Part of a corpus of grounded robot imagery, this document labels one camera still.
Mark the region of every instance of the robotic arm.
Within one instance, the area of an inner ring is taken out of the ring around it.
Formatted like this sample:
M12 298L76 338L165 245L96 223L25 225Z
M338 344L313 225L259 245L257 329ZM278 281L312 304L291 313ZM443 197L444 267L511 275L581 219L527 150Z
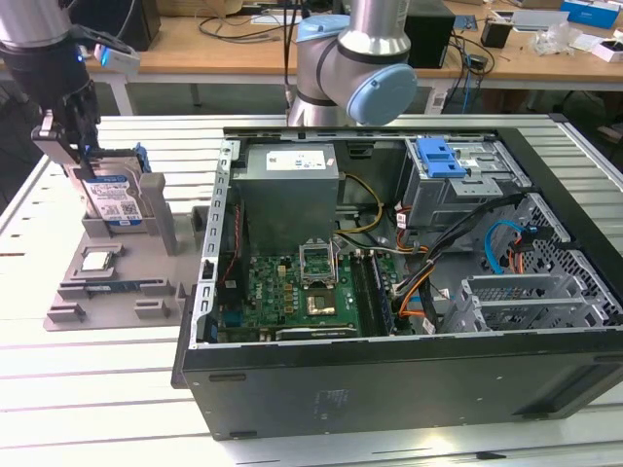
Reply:
M352 0L350 17L299 25L297 98L290 126L386 125L413 101L417 80L405 63L409 0Z
M102 65L127 71L138 64L136 52L115 37L72 25L57 0L0 0L0 56L43 115L33 141L53 161L89 169L86 155L99 147L100 115L78 45L96 46Z

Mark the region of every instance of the white box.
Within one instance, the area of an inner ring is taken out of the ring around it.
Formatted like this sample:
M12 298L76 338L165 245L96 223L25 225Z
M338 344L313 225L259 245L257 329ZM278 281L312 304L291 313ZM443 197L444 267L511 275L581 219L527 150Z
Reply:
M610 63L623 61L623 43L616 40L602 41L593 48L593 54Z

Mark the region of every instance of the blue drive bay latch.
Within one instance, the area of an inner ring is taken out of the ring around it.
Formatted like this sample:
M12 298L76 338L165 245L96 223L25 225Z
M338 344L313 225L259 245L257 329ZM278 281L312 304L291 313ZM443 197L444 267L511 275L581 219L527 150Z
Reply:
M463 178L467 172L442 138L418 138L416 146L430 178Z

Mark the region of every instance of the desk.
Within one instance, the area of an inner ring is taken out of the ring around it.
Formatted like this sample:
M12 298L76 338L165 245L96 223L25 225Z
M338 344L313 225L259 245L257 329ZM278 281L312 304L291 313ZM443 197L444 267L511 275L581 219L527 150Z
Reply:
M485 18L491 8L514 9L499 0L492 5L475 6L446 2L457 15L475 15ZM604 29L574 24L585 32L609 35ZM615 26L623 26L623 15ZM226 25L221 34L236 35L267 29L269 26L246 24ZM465 31L465 37L479 42L478 32ZM280 31L273 32L282 37ZM528 46L531 33L510 33L503 50L492 50L495 70L483 81L485 89L523 90L623 90L623 63L606 63L584 52L575 56L537 56ZM468 50L476 53L475 46ZM296 83L296 47L292 48L289 73ZM281 84L283 82L283 46L281 42L240 45L218 41L201 35L193 18L162 18L160 33L150 51L141 54L140 72L124 76L103 70L96 62L88 61L92 78L111 86L121 115L133 115L127 83L187 83L196 84ZM419 69L421 87L432 88L426 113L440 113L439 102L453 86L460 72L460 59L451 50L441 69ZM0 78L8 73L0 67Z
M171 209L189 213L210 200L224 126L283 124L280 116L114 117L103 119L100 141L115 149L139 139L152 168L165 174ZM603 220L604 229L620 232L622 195L614 181L621 177L568 124L532 115L410 116L393 123L470 125L519 129L582 205L596 202L588 191L597 187L596 209L612 203L602 209L611 221ZM495 467L623 462L623 385L566 420L216 443L190 391L169 386L177 327L44 331L43 317L83 232L82 213L60 168L43 157L0 217L0 465L110 467L140 459L150 467L489 467L490 460L476 460L480 451L507 456Z

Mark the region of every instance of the black computer case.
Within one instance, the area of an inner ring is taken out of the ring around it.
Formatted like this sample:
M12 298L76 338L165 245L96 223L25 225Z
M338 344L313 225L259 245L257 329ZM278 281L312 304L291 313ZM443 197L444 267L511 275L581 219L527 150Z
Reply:
M441 68L455 15L441 0L411 0L405 33L411 40L408 63L414 68Z

